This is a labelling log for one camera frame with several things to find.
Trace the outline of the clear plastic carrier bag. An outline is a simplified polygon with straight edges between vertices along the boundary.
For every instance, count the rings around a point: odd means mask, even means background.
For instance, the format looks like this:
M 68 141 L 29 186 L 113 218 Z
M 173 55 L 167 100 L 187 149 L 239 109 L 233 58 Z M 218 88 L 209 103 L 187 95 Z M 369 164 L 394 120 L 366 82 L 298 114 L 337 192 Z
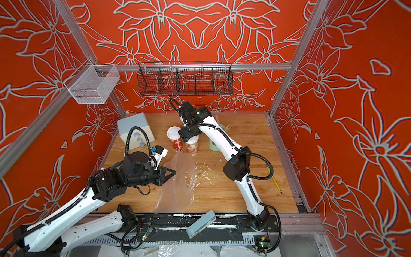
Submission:
M 155 213 L 180 213 L 194 201 L 197 171 L 193 156 L 178 152 L 164 165 L 176 171 L 176 175 L 165 182 L 158 191 Z

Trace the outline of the red milk tea cup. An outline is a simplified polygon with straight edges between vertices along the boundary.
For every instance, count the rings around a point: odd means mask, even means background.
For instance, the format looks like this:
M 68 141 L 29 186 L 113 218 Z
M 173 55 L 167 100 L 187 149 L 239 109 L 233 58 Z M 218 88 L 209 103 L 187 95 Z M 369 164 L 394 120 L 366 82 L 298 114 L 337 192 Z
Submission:
M 180 130 L 181 128 L 178 126 L 169 127 L 169 129 L 167 130 L 167 137 L 171 141 L 173 149 L 176 152 L 182 151 L 184 146 L 183 140 L 179 134 Z
M 199 136 L 193 136 L 190 139 L 187 140 L 185 143 L 187 153 L 191 154 L 192 156 L 197 155 L 198 153 L 198 141 L 199 141 Z

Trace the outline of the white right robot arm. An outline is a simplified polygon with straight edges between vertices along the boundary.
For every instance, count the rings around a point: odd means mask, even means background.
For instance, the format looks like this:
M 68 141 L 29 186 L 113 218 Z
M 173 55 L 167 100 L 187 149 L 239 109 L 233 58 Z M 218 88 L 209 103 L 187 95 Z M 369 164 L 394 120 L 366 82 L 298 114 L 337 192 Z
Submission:
M 273 246 L 263 246 L 257 243 L 254 247 L 258 253 L 271 253 L 279 247 L 282 235 L 282 225 L 279 213 L 271 205 L 265 204 L 259 197 L 253 181 L 267 181 L 274 175 L 273 165 L 269 160 L 259 154 L 251 152 L 248 147 L 241 147 L 236 143 L 215 120 L 212 113 L 206 107 L 194 108 L 188 101 L 178 103 L 175 99 L 169 99 L 172 108 L 179 114 L 184 127 L 178 131 L 184 142 L 188 142 L 195 136 L 205 134 L 218 147 L 224 155 L 227 163 L 223 167 L 226 177 L 235 182 L 247 208 L 251 227 L 256 231 L 267 228 L 270 218 L 270 210 L 274 211 L 278 226 L 277 241 Z M 264 177 L 250 174 L 250 158 L 256 157 L 266 163 L 269 174 Z

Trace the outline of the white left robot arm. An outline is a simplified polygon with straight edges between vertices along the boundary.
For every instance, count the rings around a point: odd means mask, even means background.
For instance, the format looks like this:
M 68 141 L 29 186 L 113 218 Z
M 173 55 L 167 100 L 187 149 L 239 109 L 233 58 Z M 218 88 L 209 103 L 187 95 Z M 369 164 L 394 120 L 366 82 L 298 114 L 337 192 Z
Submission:
M 104 234 L 139 227 L 139 222 L 129 205 L 119 205 L 114 212 L 97 220 L 78 226 L 77 223 L 92 211 L 102 207 L 129 187 L 162 186 L 176 172 L 160 165 L 168 151 L 161 146 L 148 147 L 148 153 L 130 153 L 130 129 L 123 161 L 93 174 L 85 188 L 72 200 L 46 218 L 31 226 L 20 226 L 13 232 L 13 240 L 2 251 L 6 256 L 18 246 L 18 257 L 60 257 L 73 248 Z

